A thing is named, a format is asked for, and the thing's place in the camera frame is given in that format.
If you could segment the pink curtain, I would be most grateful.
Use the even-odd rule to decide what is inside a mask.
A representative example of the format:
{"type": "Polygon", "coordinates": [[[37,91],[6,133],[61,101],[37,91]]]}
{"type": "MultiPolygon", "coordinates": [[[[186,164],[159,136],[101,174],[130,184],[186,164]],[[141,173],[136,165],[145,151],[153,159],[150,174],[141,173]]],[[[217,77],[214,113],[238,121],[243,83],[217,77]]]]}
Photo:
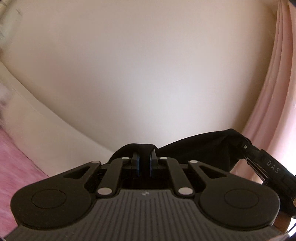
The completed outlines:
{"type": "Polygon", "coordinates": [[[268,72],[242,132],[295,174],[295,4],[279,1],[268,72]]]}

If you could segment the cream quilted mattress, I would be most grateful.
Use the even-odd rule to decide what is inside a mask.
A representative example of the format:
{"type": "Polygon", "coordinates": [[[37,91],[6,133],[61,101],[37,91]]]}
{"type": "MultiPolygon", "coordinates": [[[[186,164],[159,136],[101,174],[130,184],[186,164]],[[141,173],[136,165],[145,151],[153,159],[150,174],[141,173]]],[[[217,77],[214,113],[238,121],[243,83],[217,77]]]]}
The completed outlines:
{"type": "Polygon", "coordinates": [[[48,176],[91,161],[106,163],[113,152],[63,121],[34,97],[4,66],[1,108],[4,130],[18,149],[48,176]]]}

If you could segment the black garment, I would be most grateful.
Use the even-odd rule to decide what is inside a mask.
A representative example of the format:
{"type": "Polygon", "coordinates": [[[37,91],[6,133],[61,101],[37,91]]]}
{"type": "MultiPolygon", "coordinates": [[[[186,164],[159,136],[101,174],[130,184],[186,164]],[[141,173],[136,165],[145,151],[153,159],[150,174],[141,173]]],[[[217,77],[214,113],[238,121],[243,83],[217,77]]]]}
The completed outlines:
{"type": "Polygon", "coordinates": [[[161,148],[152,144],[127,144],[118,149],[107,163],[117,158],[131,158],[134,153],[147,157],[155,151],[157,157],[174,158],[180,164],[197,160],[229,172],[244,158],[245,145],[251,145],[251,140],[230,128],[187,137],[161,148]]]}

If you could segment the pink floral blanket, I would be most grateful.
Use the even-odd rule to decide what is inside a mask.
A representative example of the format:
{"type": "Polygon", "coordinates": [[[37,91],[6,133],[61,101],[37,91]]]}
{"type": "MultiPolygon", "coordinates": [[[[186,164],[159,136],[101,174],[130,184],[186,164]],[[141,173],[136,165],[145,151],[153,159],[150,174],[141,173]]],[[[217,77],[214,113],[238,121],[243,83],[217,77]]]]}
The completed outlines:
{"type": "Polygon", "coordinates": [[[1,237],[17,226],[10,208],[13,195],[24,186],[47,177],[1,129],[1,237]]]}

